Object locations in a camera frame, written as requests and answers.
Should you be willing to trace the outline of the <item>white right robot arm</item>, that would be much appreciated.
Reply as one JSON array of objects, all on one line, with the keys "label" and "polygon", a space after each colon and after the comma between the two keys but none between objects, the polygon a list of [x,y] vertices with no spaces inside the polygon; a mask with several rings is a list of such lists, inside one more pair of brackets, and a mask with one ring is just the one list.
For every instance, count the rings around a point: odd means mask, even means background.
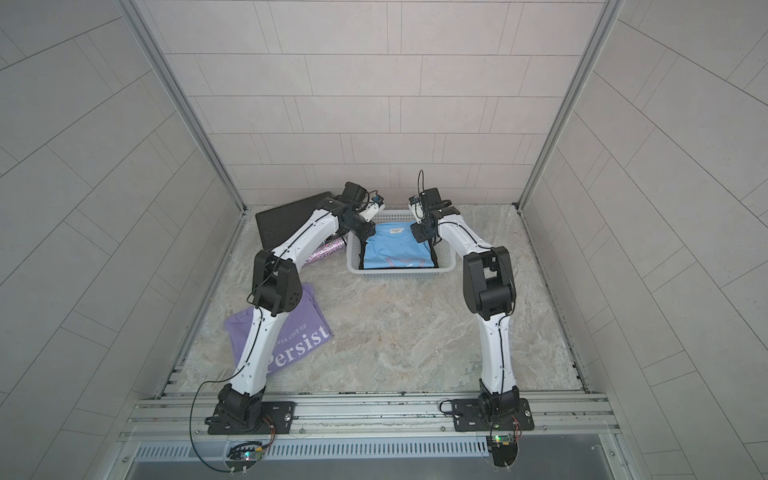
[{"label": "white right robot arm", "polygon": [[482,239],[436,188],[412,196],[409,208],[416,220],[411,230],[417,242],[443,240],[462,259],[463,298],[480,332],[480,411],[488,422],[508,415],[520,404],[509,334],[517,304],[510,253]]}]

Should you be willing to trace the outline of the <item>purple Persist t-shirt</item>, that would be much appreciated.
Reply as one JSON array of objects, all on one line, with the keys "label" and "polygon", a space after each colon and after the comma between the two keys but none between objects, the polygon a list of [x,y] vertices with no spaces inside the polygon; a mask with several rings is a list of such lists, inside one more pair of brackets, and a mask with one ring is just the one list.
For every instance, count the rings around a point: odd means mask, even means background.
[{"label": "purple Persist t-shirt", "polygon": [[[315,299],[315,289],[310,283],[302,284],[303,295],[299,305],[283,324],[268,362],[267,374],[271,375],[292,365],[319,346],[327,343],[333,333]],[[234,363],[243,354],[253,320],[253,307],[237,312],[225,320]]]}]

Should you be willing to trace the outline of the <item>white plastic laundry basket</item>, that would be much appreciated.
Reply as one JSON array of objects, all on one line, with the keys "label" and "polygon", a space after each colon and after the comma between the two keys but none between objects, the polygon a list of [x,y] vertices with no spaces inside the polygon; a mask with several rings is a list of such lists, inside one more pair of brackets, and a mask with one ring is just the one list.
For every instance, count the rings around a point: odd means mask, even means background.
[{"label": "white plastic laundry basket", "polygon": [[[414,223],[416,219],[408,209],[395,209],[395,210],[383,210],[380,211],[374,218],[373,222],[376,225],[392,222],[406,222],[408,224]],[[352,233],[348,233],[345,237],[348,247],[348,240]],[[426,275],[440,275],[448,273],[450,271],[431,270],[426,267],[416,268],[382,268],[382,269],[367,269],[366,270],[352,270],[349,264],[347,249],[346,249],[347,268],[353,274],[367,275],[369,277],[385,277],[385,276],[426,276]]]}]

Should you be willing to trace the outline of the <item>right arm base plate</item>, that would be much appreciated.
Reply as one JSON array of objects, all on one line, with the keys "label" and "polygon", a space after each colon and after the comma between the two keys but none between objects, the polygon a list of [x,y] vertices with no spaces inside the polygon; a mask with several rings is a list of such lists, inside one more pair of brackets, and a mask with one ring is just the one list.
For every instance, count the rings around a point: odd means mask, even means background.
[{"label": "right arm base plate", "polygon": [[483,406],[478,398],[444,400],[438,409],[452,420],[457,432],[527,432],[535,429],[532,411],[525,398],[519,399],[516,409],[506,408],[495,413],[491,413],[490,407]]}]

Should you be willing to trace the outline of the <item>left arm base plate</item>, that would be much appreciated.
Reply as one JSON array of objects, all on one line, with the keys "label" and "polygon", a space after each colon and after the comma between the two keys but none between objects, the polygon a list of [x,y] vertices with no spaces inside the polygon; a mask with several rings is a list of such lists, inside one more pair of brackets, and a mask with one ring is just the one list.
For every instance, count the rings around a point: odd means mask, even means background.
[{"label": "left arm base plate", "polygon": [[288,434],[297,404],[295,402],[219,401],[212,416],[205,419],[209,435]]}]

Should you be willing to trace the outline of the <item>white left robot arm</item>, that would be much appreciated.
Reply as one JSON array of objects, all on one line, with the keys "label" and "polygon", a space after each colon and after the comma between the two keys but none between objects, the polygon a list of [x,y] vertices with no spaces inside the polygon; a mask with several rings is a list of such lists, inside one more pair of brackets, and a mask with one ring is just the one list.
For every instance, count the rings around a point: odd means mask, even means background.
[{"label": "white left robot arm", "polygon": [[309,218],[282,244],[256,254],[249,303],[252,325],[233,376],[218,394],[214,416],[228,430],[252,430],[261,421],[269,358],[289,313],[300,303],[300,270],[326,239],[348,232],[365,240],[375,233],[373,217],[384,199],[348,182],[341,194],[320,201]]}]

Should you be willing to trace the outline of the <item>light blue t-shirt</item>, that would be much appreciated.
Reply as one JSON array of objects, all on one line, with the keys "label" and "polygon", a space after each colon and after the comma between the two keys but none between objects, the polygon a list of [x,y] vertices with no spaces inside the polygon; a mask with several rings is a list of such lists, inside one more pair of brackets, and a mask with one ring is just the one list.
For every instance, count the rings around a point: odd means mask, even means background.
[{"label": "light blue t-shirt", "polygon": [[366,239],[362,268],[383,269],[424,269],[434,268],[430,247],[419,243],[409,222],[385,222],[375,226],[375,232]]}]

